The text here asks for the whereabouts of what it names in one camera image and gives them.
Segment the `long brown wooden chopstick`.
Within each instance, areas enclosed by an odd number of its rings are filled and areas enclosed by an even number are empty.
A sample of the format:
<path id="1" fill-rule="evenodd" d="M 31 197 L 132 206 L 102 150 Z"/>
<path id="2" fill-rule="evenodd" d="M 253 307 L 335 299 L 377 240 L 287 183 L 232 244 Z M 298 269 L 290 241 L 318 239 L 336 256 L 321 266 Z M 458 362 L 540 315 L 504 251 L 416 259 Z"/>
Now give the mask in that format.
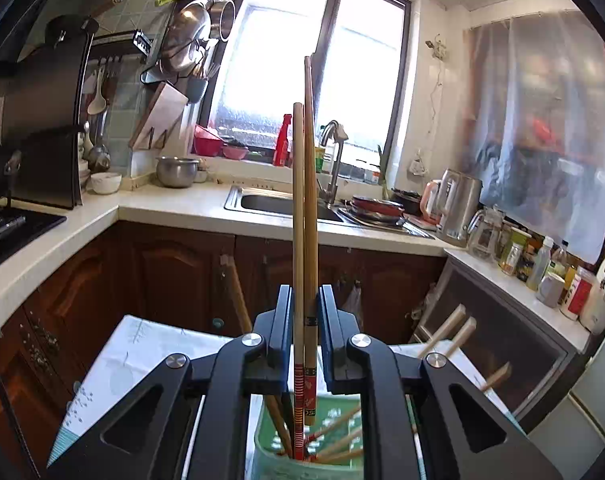
<path id="1" fill-rule="evenodd" d="M 240 277 L 238 276 L 235 260 L 230 255 L 223 254 L 220 257 L 220 264 L 224 274 L 226 287 L 229 289 L 229 295 L 232 306 L 236 313 L 238 324 L 243 334 L 252 332 L 254 324 L 250 319 L 246 302 L 244 299 Z M 263 404 L 266 406 L 274 428 L 281 439 L 283 452 L 288 458 L 294 457 L 294 437 L 292 436 L 293 423 L 288 420 L 288 412 L 285 405 L 278 396 L 263 396 Z"/>

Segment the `long bamboo chopstick black band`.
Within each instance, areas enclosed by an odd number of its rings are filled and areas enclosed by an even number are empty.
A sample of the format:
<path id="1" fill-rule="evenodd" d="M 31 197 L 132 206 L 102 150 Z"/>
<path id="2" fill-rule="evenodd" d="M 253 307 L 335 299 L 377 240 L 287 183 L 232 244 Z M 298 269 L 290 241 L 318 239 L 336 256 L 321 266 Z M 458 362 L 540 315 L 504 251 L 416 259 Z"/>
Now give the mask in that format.
<path id="1" fill-rule="evenodd" d="M 304 58 L 304 425 L 313 426 L 316 418 L 317 317 L 316 296 L 319 284 L 317 258 L 317 195 L 313 122 L 312 58 Z"/>

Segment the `cream chopstick red end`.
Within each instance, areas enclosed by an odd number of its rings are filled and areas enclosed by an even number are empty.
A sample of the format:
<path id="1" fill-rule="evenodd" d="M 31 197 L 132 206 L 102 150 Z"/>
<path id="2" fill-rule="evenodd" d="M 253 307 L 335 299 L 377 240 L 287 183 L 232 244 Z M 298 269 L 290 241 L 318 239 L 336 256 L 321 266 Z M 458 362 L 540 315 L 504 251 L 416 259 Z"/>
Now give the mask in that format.
<path id="1" fill-rule="evenodd" d="M 303 106 L 293 108 L 293 229 L 294 229 L 294 459 L 304 460 L 304 298 L 303 298 Z"/>

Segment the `brown wooden kitchen cabinets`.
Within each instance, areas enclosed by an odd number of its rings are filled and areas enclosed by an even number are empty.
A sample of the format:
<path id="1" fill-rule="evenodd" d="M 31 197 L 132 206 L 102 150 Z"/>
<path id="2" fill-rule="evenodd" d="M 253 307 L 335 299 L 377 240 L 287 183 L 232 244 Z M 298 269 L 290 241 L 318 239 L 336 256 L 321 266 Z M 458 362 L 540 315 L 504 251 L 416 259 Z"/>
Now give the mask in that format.
<path id="1" fill-rule="evenodd" d="M 234 258 L 250 315 L 293 278 L 287 240 L 120 221 L 64 262 L 0 330 L 0 445 L 18 469 L 44 471 L 72 386 L 126 315 L 235 337 L 240 323 L 220 259 Z"/>

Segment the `steel kitchen sink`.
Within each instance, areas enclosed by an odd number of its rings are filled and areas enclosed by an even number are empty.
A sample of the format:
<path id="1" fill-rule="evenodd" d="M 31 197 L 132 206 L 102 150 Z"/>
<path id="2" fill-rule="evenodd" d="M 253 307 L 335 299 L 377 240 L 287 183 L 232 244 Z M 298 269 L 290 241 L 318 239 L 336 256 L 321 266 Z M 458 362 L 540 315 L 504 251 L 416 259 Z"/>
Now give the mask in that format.
<path id="1" fill-rule="evenodd" d="M 233 185 L 226 197 L 224 209 L 263 216 L 291 217 L 294 214 L 294 199 L 292 194 L 286 192 Z"/>

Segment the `kitchen window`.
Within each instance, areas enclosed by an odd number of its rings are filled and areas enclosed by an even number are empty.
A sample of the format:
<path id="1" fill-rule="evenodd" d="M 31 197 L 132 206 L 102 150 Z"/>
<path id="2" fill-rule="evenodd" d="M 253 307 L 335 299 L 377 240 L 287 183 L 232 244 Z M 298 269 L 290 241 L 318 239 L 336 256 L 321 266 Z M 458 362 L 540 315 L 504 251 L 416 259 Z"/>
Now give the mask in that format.
<path id="1" fill-rule="evenodd" d="M 409 64 L 413 0 L 232 0 L 214 48 L 200 125 L 273 152 L 294 102 L 312 89 L 314 130 L 345 127 L 345 167 L 389 166 Z"/>

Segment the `mint green tableware holder box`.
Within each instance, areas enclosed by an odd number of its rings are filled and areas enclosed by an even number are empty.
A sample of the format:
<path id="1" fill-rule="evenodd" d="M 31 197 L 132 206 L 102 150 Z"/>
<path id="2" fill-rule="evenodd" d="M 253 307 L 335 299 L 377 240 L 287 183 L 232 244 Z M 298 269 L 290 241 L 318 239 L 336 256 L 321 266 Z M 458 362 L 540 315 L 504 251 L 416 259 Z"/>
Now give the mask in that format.
<path id="1" fill-rule="evenodd" d="M 303 430 L 304 459 L 288 457 L 266 408 L 252 437 L 249 479 L 362 479 L 362 412 L 358 396 L 319 396 L 315 424 Z"/>

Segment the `red label jar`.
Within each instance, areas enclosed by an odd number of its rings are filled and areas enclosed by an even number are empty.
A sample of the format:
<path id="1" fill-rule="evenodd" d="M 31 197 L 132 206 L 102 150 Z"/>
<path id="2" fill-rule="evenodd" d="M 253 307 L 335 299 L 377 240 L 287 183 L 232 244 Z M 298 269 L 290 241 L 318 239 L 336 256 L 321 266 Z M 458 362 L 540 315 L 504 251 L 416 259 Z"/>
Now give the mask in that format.
<path id="1" fill-rule="evenodd" d="M 560 306 L 560 311 L 566 318 L 570 318 L 572 321 L 579 318 L 595 282 L 595 275 L 591 271 L 579 266 L 578 270 L 575 271 L 567 295 Z"/>

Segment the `steel electric kettle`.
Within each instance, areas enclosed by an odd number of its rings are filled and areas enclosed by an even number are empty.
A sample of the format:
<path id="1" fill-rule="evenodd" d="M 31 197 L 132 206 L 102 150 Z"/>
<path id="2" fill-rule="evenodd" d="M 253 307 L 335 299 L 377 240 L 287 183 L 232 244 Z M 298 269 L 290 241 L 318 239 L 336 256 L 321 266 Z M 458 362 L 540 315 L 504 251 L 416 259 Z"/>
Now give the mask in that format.
<path id="1" fill-rule="evenodd" d="M 481 188 L 481 180 L 453 169 L 426 184 L 419 206 L 423 219 L 436 226 L 440 240 L 457 247 L 467 245 Z"/>

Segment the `red pan by sink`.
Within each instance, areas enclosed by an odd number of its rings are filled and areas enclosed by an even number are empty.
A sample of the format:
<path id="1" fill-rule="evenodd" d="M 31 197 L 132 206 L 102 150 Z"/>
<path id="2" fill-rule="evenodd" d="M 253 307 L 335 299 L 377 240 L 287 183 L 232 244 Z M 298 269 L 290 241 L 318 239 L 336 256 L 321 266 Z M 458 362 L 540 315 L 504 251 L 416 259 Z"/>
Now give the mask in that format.
<path id="1" fill-rule="evenodd" d="M 377 200 L 377 198 L 354 195 L 351 204 L 359 209 L 372 212 L 372 214 L 395 218 L 402 217 L 404 214 L 403 206 L 390 200 Z"/>

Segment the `white bowl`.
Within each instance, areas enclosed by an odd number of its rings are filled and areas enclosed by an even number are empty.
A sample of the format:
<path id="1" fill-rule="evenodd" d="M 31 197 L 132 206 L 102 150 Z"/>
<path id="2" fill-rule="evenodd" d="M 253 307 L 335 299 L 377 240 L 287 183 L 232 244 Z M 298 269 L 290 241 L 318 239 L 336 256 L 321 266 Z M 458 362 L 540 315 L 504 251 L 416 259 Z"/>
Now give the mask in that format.
<path id="1" fill-rule="evenodd" d="M 97 172 L 90 177 L 90 188 L 98 195 L 110 195 L 119 191 L 122 182 L 118 172 Z"/>

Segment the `steel pot on counter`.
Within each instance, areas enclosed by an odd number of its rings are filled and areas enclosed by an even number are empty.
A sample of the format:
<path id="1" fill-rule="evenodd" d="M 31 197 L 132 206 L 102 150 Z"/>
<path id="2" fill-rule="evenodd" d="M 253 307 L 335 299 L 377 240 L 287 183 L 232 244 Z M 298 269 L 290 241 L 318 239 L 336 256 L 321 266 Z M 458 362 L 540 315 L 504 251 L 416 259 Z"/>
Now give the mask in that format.
<path id="1" fill-rule="evenodd" d="M 198 168 L 198 159 L 159 156 L 156 177 L 166 188 L 189 188 L 196 179 Z"/>

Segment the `chrome faucet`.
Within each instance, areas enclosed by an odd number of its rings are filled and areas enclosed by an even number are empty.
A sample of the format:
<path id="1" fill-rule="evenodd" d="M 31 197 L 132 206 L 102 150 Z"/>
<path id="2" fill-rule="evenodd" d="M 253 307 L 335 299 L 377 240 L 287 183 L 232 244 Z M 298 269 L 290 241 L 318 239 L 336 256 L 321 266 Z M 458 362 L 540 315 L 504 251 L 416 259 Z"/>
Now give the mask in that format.
<path id="1" fill-rule="evenodd" d="M 345 133 L 343 125 L 335 119 L 327 122 L 319 137 L 319 146 L 321 148 L 326 148 L 329 141 L 334 144 L 333 154 L 331 154 L 331 179 L 329 179 L 326 188 L 319 188 L 322 200 L 324 200 L 324 203 L 328 207 L 333 206 L 336 200 L 341 158 L 345 142 L 348 139 L 349 136 Z"/>

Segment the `red spray bottle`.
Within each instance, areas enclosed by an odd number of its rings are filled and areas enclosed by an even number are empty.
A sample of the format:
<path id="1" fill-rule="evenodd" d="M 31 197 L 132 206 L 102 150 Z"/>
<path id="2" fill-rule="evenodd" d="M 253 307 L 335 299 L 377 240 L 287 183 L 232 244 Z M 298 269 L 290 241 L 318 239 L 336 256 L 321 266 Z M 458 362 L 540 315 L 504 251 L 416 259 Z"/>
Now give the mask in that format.
<path id="1" fill-rule="evenodd" d="M 278 131 L 278 137 L 276 138 L 276 145 L 273 154 L 272 164 L 276 167 L 284 167 L 287 164 L 288 159 L 288 129 L 292 123 L 293 116 L 285 114 L 283 116 L 283 122 Z"/>

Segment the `wooden cutting board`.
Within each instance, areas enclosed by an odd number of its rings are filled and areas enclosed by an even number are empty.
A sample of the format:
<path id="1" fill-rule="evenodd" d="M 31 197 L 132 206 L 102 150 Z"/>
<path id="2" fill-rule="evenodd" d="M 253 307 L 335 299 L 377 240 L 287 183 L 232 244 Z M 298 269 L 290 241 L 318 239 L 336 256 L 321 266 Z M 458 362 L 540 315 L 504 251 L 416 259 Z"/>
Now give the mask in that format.
<path id="1" fill-rule="evenodd" d="M 134 130 L 129 143 L 131 150 L 149 151 L 164 148 L 186 105 L 188 97 L 172 84 L 165 81 L 158 84 L 150 105 Z"/>

